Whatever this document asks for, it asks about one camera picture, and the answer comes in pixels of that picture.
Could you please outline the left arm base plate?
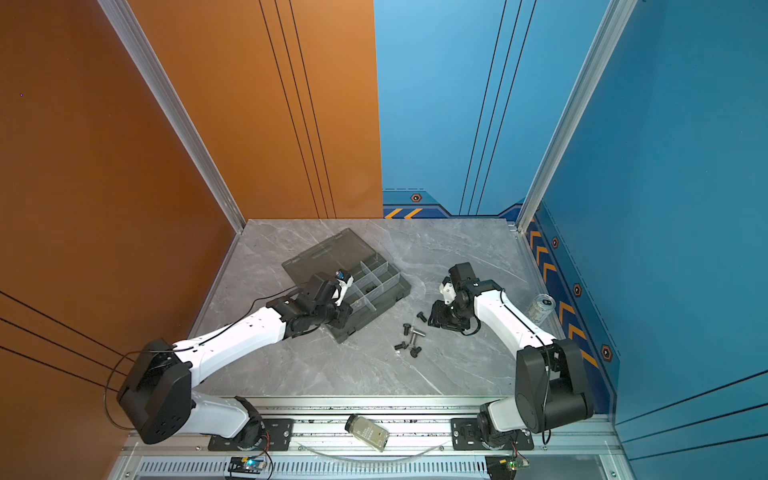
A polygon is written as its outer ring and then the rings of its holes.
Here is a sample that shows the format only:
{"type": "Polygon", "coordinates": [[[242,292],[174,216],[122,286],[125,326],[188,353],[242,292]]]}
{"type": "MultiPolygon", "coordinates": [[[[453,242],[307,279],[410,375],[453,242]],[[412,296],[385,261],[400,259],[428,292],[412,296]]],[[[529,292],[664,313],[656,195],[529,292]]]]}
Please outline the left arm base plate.
{"type": "Polygon", "coordinates": [[[241,433],[228,439],[211,436],[208,450],[214,452],[282,452],[287,451],[293,434],[290,418],[250,420],[241,433]]]}

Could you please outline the small glass jar on rail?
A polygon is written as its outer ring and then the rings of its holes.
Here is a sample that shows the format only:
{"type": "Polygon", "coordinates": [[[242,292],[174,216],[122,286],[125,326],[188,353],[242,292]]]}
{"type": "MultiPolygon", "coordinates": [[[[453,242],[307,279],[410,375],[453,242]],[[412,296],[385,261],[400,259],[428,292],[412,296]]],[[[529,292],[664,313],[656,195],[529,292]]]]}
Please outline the small glass jar on rail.
{"type": "Polygon", "coordinates": [[[385,450],[390,436],[384,427],[358,414],[348,417],[345,431],[378,452],[385,450]]]}

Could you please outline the right circuit board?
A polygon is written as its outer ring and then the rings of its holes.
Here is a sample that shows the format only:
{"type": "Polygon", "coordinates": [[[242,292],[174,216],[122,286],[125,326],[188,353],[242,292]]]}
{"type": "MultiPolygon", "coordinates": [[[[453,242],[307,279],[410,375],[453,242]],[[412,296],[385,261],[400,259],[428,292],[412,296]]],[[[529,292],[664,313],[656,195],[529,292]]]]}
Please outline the right circuit board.
{"type": "Polygon", "coordinates": [[[530,466],[522,456],[486,456],[485,463],[490,480],[514,480],[520,471],[530,466]]]}

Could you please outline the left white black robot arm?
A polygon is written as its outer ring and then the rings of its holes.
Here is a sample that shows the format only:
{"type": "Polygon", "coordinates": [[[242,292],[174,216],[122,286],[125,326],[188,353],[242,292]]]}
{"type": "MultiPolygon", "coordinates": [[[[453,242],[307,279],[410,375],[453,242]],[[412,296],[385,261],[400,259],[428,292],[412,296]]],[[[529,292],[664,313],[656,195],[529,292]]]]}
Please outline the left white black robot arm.
{"type": "Polygon", "coordinates": [[[208,377],[263,347],[343,326],[352,313],[346,302],[354,278],[346,270],[317,273],[286,295],[222,328],[169,344],[159,339],[137,351],[117,392],[117,402],[147,445],[176,434],[201,434],[238,450],[262,447],[263,419],[245,398],[198,391],[208,377]]]}

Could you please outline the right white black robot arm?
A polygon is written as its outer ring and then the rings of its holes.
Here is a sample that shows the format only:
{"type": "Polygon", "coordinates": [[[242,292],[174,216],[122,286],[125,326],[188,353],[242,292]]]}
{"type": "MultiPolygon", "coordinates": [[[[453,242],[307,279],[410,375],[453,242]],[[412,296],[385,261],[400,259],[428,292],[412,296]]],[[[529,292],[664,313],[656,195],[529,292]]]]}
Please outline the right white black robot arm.
{"type": "Polygon", "coordinates": [[[594,399],[581,349],[530,320],[493,280],[479,279],[469,263],[449,269],[426,323],[472,336],[488,327],[515,357],[515,390],[488,402],[477,415],[480,441],[491,449],[512,445],[522,433],[548,438],[556,428],[594,415],[594,399]]]}

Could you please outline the grey plastic organizer box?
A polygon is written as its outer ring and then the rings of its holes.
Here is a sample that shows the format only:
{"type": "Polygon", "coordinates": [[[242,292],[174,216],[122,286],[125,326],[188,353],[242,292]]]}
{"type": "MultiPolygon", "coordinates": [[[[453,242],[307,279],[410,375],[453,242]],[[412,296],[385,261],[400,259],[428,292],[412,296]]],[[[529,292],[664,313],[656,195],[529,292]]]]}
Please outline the grey plastic organizer box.
{"type": "Polygon", "coordinates": [[[400,269],[350,228],[284,261],[282,267],[296,284],[321,272],[334,274],[343,269],[351,274],[353,282],[344,298],[351,307],[349,319],[343,326],[328,328],[339,343],[369,325],[411,292],[411,285],[400,269]]]}

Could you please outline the pile of screws and nuts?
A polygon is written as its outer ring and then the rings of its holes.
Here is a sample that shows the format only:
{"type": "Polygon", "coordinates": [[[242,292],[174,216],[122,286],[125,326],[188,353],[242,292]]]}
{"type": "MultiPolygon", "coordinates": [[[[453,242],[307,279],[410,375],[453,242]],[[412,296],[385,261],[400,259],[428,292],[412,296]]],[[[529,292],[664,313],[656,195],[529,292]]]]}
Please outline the pile of screws and nuts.
{"type": "Polygon", "coordinates": [[[412,358],[418,358],[423,350],[419,342],[426,337],[426,333],[413,327],[410,323],[404,323],[403,335],[405,339],[396,344],[394,350],[396,352],[408,352],[412,358]]]}

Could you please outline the left green circuit board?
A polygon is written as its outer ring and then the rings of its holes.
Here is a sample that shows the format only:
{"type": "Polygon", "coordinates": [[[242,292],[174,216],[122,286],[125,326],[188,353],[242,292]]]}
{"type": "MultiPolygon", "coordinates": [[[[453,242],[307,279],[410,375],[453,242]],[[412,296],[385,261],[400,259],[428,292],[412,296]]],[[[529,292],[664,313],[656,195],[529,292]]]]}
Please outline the left green circuit board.
{"type": "Polygon", "coordinates": [[[229,459],[227,476],[235,479],[266,478],[269,463],[264,457],[233,456],[229,459]]]}

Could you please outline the aluminium front rail frame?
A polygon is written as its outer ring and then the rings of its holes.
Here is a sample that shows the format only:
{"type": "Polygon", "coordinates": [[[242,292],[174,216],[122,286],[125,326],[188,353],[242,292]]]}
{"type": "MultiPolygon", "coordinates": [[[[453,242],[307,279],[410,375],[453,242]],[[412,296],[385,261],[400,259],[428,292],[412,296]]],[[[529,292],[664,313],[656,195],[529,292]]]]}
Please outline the aluminium front rail frame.
{"type": "Polygon", "coordinates": [[[629,479],[607,417],[485,441],[482,396],[263,397],[262,435],[249,450],[179,434],[156,444],[131,434],[115,479],[629,479]]]}

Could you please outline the silver drink can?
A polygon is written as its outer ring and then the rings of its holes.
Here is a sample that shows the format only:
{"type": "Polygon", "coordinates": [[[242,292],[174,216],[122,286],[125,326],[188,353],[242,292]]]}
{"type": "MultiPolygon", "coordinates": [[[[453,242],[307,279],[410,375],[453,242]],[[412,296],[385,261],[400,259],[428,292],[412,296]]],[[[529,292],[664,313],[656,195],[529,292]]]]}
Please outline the silver drink can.
{"type": "Polygon", "coordinates": [[[554,312],[555,300],[548,294],[538,294],[527,307],[525,315],[535,325],[542,325],[554,312]]]}

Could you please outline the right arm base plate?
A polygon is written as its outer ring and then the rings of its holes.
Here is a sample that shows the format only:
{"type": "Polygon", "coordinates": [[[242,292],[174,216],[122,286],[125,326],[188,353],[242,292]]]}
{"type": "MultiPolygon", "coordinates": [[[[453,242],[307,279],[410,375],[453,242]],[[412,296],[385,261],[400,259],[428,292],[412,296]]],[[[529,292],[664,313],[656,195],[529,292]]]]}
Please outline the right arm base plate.
{"type": "Polygon", "coordinates": [[[477,417],[452,418],[450,427],[452,446],[456,451],[534,449],[533,437],[527,430],[499,432],[490,423],[477,417]]]}

